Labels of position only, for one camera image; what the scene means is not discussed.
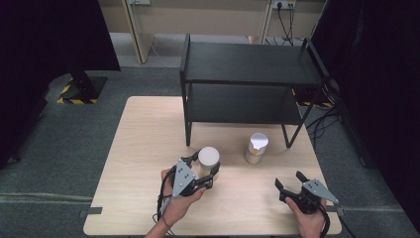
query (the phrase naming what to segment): cable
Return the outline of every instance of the cable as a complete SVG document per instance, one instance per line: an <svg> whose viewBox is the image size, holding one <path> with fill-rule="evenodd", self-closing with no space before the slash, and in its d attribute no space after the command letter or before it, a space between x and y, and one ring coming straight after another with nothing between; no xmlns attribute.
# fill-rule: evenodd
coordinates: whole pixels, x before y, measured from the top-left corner
<svg viewBox="0 0 420 238"><path fill-rule="evenodd" d="M278 19L280 20L281 27L283 28L284 34L286 35L286 37L285 37L285 39L284 39L284 41L283 41L282 46L284 45L284 43L285 43L286 41L289 41L289 42L290 42L290 44L292 45L292 42L290 41L289 35L288 35L287 31L286 31L286 28L284 27L283 20L281 20L281 16L280 16L280 9L281 9L281 7L282 7L281 2L278 2L278 3L277 3L277 14L278 14Z"/></svg>
<svg viewBox="0 0 420 238"><path fill-rule="evenodd" d="M327 235L328 230L330 229L330 216L328 216L327 210L325 209L325 207L319 203L317 204L316 202L314 202L311 198L309 198L307 195L304 195L304 197L310 202L312 203L314 206L316 206L318 208L319 211L321 211L322 215L324 216L325 219L325 224L324 224L324 228L321 231L321 238L324 238Z"/></svg>
<svg viewBox="0 0 420 238"><path fill-rule="evenodd" d="M157 213L155 213L153 216L152 216L152 219L154 220L154 222L155 223L158 223L158 221L156 220L156 216L158 216L158 214ZM169 230L167 230L167 234L168 235L172 235L172 236L174 236L175 235L175 233L173 233L173 231L169 228Z"/></svg>
<svg viewBox="0 0 420 238"><path fill-rule="evenodd" d="M294 20L294 7L293 4L289 4L289 14L290 14L290 26L289 26L289 41L290 44L293 46L293 20Z"/></svg>
<svg viewBox="0 0 420 238"><path fill-rule="evenodd" d="M340 97L338 96L336 92L330 89L330 86L328 86L327 83L325 83L324 86L322 87L322 92L333 105L337 105L339 103Z"/></svg>
<svg viewBox="0 0 420 238"><path fill-rule="evenodd" d="M163 66L165 67L171 67L169 65L167 65L166 63L164 63L163 59L161 58L161 56L157 53L157 51L155 50L154 46L151 46L152 50L154 51L154 53L158 56L159 61L161 62L161 64L163 64Z"/></svg>
<svg viewBox="0 0 420 238"><path fill-rule="evenodd" d="M163 180L161 181L161 186L160 186L160 193L157 197L157 220L160 219L160 208L161 208L161 204L163 202L163 199L167 196L163 196L163 189L164 189L164 184L166 183L167 178L169 178L170 175L172 175L173 173L175 173L176 170L176 166L173 166L170 171L167 172L167 174L164 176Z"/></svg>
<svg viewBox="0 0 420 238"><path fill-rule="evenodd" d="M331 126L332 124L334 124L335 122L339 121L339 119L331 122L330 124L328 124L327 126L324 125L325 119L327 117L331 117L331 116L338 116L339 112L335 112L336 111L336 107L332 107L330 110L328 110L323 116L319 117L318 119L316 119L315 121L313 121L311 124L309 124L306 129L309 129L311 126L313 126L316 123L315 129L313 132L308 133L308 135L313 135L312 140L313 140L313 147L314 149L316 148L316 139L320 138L321 136L324 135L325 129L328 128L329 126ZM317 132L322 130L322 134L317 136Z"/></svg>
<svg viewBox="0 0 420 238"><path fill-rule="evenodd" d="M277 43L277 41L275 40L275 37L272 37L272 39L274 40L275 45L276 45L276 46L278 46L278 43Z"/></svg>

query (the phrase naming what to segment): lower shelf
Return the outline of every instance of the lower shelf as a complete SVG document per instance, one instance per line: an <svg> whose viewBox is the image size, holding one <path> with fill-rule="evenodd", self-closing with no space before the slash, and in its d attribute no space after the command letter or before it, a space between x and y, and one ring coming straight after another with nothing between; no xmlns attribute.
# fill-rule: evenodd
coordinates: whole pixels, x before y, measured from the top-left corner
<svg viewBox="0 0 420 238"><path fill-rule="evenodd" d="M191 84L188 121L298 125L292 90L282 86Z"/></svg>

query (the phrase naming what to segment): hand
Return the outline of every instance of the hand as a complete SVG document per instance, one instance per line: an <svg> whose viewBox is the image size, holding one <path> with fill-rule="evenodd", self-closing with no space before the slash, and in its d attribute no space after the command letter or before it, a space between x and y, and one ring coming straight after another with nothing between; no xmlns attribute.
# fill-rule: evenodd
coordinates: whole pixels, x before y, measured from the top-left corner
<svg viewBox="0 0 420 238"><path fill-rule="evenodd" d="M313 214L305 214L300 211L297 204L290 197L287 197L285 201L297 220L300 236L302 238L319 238L325 223L321 211L317 210ZM327 200L322 198L321 204L326 207Z"/></svg>
<svg viewBox="0 0 420 238"><path fill-rule="evenodd" d="M162 171L161 179L163 179L169 170ZM170 199L169 204L164 210L157 224L146 234L145 237L164 237L166 232L178 220L185 216L189 206L199 200L206 190L205 187L197 190L190 196L177 196ZM170 185L170 177L165 181L163 186L163 196L172 195L172 186Z"/></svg>
<svg viewBox="0 0 420 238"><path fill-rule="evenodd" d="M163 179L169 170L164 170L161 172L161 178ZM205 187L197 190L190 196L177 196L170 199L169 204L163 212L162 217L166 221L167 225L172 226L178 220L185 216L189 206L195 201L199 200L206 190ZM163 195L171 195L172 186L170 185L170 178L166 180L166 183L163 188Z"/></svg>

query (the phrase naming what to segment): white cable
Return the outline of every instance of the white cable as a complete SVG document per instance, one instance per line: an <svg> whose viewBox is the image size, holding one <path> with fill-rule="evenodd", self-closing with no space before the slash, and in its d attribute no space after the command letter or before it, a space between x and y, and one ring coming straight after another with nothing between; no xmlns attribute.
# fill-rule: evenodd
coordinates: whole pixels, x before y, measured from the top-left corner
<svg viewBox="0 0 420 238"><path fill-rule="evenodd" d="M163 64L165 67L171 67L169 65L167 65L166 63L164 63L163 59L161 58L161 56L157 53L157 51L155 50L154 46L151 46L152 50L154 51L154 53L158 56L158 59L160 60L161 64Z"/></svg>

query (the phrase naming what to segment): white cup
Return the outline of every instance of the white cup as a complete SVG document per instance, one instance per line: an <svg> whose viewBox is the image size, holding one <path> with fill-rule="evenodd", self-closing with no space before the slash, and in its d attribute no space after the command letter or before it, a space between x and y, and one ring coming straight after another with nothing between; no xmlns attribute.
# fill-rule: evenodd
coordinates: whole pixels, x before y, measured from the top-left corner
<svg viewBox="0 0 420 238"><path fill-rule="evenodd" d="M200 178L210 175L211 169L219 162L219 152L213 147L204 147L198 153L198 162L200 163L200 170L198 175Z"/></svg>
<svg viewBox="0 0 420 238"><path fill-rule="evenodd" d="M266 146L268 145L268 137L263 133L255 133L251 136L248 144L248 149L245 154L245 158L248 163L255 165L258 164L265 152Z"/></svg>

